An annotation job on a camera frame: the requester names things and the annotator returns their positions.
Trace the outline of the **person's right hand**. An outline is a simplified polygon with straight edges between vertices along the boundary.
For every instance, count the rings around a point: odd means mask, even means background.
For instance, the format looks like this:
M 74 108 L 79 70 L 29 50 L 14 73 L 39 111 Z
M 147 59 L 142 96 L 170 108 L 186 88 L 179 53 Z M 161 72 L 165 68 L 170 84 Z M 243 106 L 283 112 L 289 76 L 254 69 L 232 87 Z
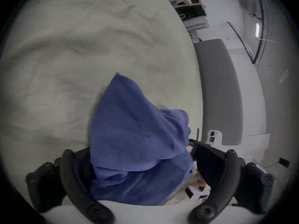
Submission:
M 196 173 L 195 174 L 195 178 L 196 178 L 196 187 L 199 188 L 204 188 L 207 186 L 206 181 L 204 180 L 204 178 L 201 176 L 200 173 Z

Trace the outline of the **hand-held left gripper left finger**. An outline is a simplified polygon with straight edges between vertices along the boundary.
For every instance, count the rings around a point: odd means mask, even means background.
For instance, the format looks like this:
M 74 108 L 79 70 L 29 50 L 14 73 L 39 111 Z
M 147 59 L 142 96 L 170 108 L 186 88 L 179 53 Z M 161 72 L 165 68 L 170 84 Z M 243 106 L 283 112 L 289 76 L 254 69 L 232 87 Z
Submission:
M 90 148 L 73 152 L 66 149 L 54 163 L 46 162 L 26 175 L 28 194 L 34 209 L 45 213 L 61 206 L 65 196 L 94 224 L 113 224 L 113 212 L 89 193 L 95 172 L 90 162 Z

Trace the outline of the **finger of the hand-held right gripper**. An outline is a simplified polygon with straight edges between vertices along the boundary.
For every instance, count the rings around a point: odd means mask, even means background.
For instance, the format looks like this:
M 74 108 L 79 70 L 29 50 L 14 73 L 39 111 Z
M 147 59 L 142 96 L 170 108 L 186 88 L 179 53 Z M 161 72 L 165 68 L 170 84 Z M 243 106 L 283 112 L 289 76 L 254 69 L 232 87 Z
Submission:
M 199 128 L 197 128 L 196 140 L 189 139 L 188 141 L 189 141 L 189 144 L 188 144 L 187 150 L 189 151 L 190 154 L 196 153 L 196 150 L 199 147 L 207 146 L 206 143 L 203 143 L 203 142 L 199 141 Z

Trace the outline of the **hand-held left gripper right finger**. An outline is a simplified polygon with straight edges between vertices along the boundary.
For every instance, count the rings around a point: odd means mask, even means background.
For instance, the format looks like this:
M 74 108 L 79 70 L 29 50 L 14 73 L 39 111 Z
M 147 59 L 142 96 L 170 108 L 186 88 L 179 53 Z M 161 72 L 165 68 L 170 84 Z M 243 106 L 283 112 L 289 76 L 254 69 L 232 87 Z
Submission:
M 210 186 L 207 199 L 188 216 L 190 224 L 208 224 L 215 220 L 232 198 L 237 207 L 264 215 L 271 199 L 274 177 L 253 162 L 245 163 L 235 150 L 193 149 L 197 170 Z

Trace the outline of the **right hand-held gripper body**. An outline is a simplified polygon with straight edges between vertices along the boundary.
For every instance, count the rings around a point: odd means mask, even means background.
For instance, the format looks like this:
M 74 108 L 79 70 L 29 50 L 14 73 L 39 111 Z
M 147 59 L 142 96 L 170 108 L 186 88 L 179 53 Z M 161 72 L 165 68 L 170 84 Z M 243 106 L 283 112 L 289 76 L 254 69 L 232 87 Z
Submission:
M 195 174 L 200 173 L 207 183 L 204 188 L 197 188 L 193 183 L 186 188 L 186 194 L 190 199 L 205 200 L 212 189 L 218 186 L 222 178 L 222 151 L 216 149 L 215 144 L 222 141 L 222 133 L 216 130 L 208 132 L 207 146 L 199 147 L 196 153 L 190 154 L 195 163 Z

